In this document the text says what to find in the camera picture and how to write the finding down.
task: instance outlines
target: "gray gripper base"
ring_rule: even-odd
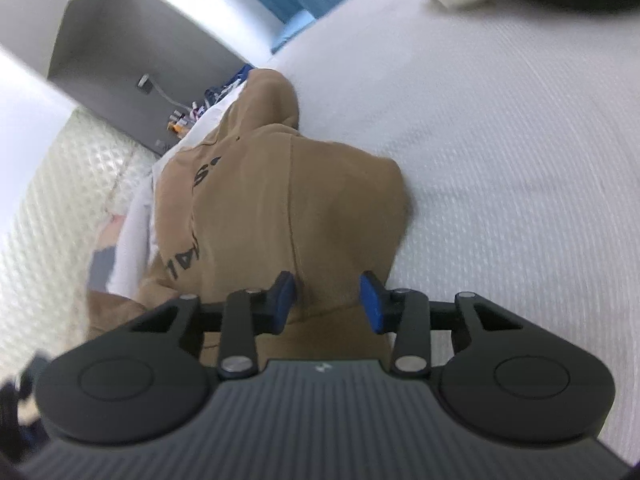
[[[49,444],[33,480],[614,480],[628,466],[596,440],[508,447],[471,433],[418,381],[376,361],[271,362],[223,383],[200,414],[129,447]]]

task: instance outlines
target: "brown garment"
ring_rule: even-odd
[[[94,335],[139,315],[140,305],[184,293],[222,301],[242,288],[268,288],[290,270],[298,301],[283,335],[258,338],[263,360],[386,358],[385,341],[358,306],[358,277],[388,276],[406,225],[399,168],[305,139],[297,126],[291,84],[276,71],[253,70],[220,126],[164,168],[156,187],[160,253],[139,304],[93,304]]]

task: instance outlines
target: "bed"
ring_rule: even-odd
[[[268,63],[296,89],[304,136],[400,165],[413,211],[388,285],[439,301],[474,290],[596,354],[617,390],[601,438],[630,462],[640,459],[639,52],[638,13],[348,0]],[[130,297],[154,251],[152,204],[150,176],[111,292]],[[449,353],[436,339],[436,360]]]

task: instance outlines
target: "white cable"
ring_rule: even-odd
[[[178,101],[174,101],[173,99],[171,99],[167,94],[164,93],[164,91],[160,88],[160,85],[150,75],[148,76],[148,79],[151,82],[151,84],[156,88],[156,90],[158,90],[158,93],[162,97],[164,97],[167,101],[169,101],[172,105],[180,107],[180,108],[184,108],[185,110],[187,110],[187,113],[191,113],[191,107],[190,106],[185,106],[182,103],[179,103]]]

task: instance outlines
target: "white logo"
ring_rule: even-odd
[[[324,374],[325,372],[331,370],[333,368],[329,363],[322,363],[321,365],[316,366],[316,372],[320,372]]]

